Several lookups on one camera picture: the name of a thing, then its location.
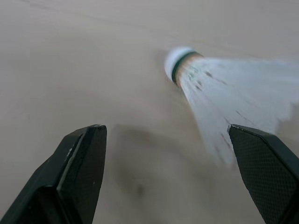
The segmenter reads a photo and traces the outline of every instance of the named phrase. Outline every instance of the floor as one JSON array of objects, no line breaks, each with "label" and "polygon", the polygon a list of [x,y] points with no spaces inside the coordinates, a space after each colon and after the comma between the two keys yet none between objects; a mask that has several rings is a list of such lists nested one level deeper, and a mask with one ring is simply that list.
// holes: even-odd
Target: floor
[{"label": "floor", "polygon": [[0,217],[65,135],[100,123],[94,224],[263,223],[238,168],[211,163],[163,60],[178,45],[298,57],[298,11],[296,0],[0,1]]}]

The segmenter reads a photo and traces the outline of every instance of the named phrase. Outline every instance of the white cork tip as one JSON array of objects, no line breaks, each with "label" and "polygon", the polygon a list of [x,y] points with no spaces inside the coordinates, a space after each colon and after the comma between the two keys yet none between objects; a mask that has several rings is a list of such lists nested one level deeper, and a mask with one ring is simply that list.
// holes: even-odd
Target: white cork tip
[{"label": "white cork tip", "polygon": [[195,52],[195,50],[190,47],[178,47],[169,52],[165,60],[164,68],[167,77],[171,81],[172,81],[172,71],[176,63],[186,54],[189,54],[191,52]]}]

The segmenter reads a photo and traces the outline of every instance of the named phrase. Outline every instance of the white feather skirt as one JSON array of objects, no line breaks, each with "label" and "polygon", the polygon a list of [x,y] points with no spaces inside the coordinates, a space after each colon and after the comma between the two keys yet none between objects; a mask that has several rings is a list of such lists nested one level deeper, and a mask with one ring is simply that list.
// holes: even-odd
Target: white feather skirt
[{"label": "white feather skirt", "polygon": [[178,82],[216,163],[232,164],[227,128],[237,124],[276,134],[299,104],[299,62],[198,58]]}]

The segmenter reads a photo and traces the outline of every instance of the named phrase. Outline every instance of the badminton shuttlecock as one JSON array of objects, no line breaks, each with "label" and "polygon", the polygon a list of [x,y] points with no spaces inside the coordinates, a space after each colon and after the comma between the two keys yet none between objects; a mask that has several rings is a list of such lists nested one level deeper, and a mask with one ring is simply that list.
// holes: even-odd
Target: badminton shuttlecock
[{"label": "badminton shuttlecock", "polygon": [[295,61],[205,58],[192,48],[177,48],[166,58],[165,72],[183,90],[217,163],[234,160],[230,124],[276,134],[299,103]]}]

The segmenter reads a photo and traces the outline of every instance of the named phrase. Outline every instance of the green band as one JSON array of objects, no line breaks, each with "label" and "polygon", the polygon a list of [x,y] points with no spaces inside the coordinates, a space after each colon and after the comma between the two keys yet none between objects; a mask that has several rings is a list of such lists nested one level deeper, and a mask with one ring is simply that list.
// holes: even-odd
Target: green band
[{"label": "green band", "polygon": [[172,74],[171,74],[171,79],[172,79],[172,81],[173,81],[175,84],[177,84],[177,81],[176,81],[176,73],[177,73],[177,71],[178,71],[179,66],[181,65],[181,63],[182,63],[186,58],[188,58],[188,57],[191,56],[191,55],[201,55],[201,54],[197,53],[196,51],[192,51],[192,52],[190,52],[190,53],[188,53],[188,54],[185,54],[183,57],[181,57],[181,58],[178,60],[178,62],[177,62],[177,63],[175,64],[175,66],[173,67]]}]

